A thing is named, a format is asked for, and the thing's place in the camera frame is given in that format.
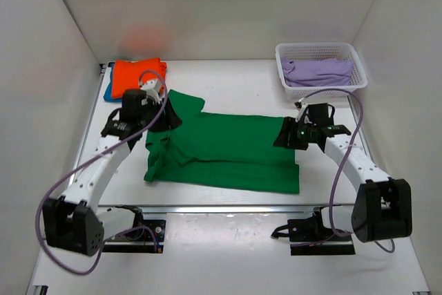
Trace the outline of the green t shirt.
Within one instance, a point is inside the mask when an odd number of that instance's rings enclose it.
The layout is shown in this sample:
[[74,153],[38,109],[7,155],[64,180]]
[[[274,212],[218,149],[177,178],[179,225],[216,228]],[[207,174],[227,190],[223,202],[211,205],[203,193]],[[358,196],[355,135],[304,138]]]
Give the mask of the green t shirt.
[[273,146],[281,117],[207,113],[202,98],[175,90],[169,102],[182,125],[147,134],[145,181],[299,194],[294,151]]

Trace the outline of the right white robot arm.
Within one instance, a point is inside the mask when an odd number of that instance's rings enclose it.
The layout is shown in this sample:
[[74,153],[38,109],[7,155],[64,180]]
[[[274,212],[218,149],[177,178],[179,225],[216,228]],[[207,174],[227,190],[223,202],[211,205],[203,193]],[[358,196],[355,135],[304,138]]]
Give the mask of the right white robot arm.
[[328,103],[296,102],[298,114],[286,117],[273,143],[275,147],[307,150],[316,145],[338,166],[334,182],[345,175],[356,199],[352,207],[316,207],[309,223],[310,234],[325,240],[332,234],[354,234],[361,242],[405,238],[412,233],[411,187],[379,168],[354,143],[350,130],[334,122]]

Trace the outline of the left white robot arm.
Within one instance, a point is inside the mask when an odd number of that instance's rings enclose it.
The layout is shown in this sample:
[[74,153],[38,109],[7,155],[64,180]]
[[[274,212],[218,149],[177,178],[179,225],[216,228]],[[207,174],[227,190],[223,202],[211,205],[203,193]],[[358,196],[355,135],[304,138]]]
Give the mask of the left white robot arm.
[[167,97],[154,99],[140,89],[127,90],[100,133],[97,147],[74,182],[42,206],[46,243],[51,247],[94,256],[106,240],[124,233],[137,238],[144,232],[142,211],[117,205],[99,211],[101,197],[120,164],[145,131],[176,129],[182,121]]

